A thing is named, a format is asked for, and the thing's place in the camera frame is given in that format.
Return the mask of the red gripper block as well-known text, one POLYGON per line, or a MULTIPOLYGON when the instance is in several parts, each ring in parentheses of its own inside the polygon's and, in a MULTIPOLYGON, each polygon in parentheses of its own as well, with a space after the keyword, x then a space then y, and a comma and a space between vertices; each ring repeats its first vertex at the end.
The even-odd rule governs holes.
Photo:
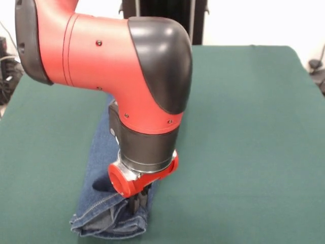
POLYGON ((117 193, 125 198, 129 197, 128 209, 130 213, 136 213, 139 206, 147 206, 151 183, 172 174, 178 168, 178 164, 178 153, 174 150, 172 160, 164 170, 155 173, 141 173, 128 169, 120 159, 120 152, 118 152, 117 160, 108 166, 108 175, 117 193))

